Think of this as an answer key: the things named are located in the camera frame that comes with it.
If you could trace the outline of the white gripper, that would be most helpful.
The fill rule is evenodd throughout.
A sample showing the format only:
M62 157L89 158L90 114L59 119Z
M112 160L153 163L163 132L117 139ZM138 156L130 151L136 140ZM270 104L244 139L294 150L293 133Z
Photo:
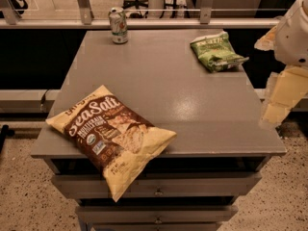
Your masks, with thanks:
M259 125L272 130L308 93L308 0L295 0L277 27L260 37L254 47L274 49L275 59L287 64L283 71L269 76L265 89Z

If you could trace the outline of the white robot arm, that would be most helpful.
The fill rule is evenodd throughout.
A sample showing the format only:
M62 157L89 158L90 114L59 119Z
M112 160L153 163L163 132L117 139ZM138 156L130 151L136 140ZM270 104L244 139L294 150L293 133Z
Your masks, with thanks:
M261 109L259 125L274 129L308 93L308 0L295 0L254 47L273 50L274 58L285 65L279 74L269 76Z

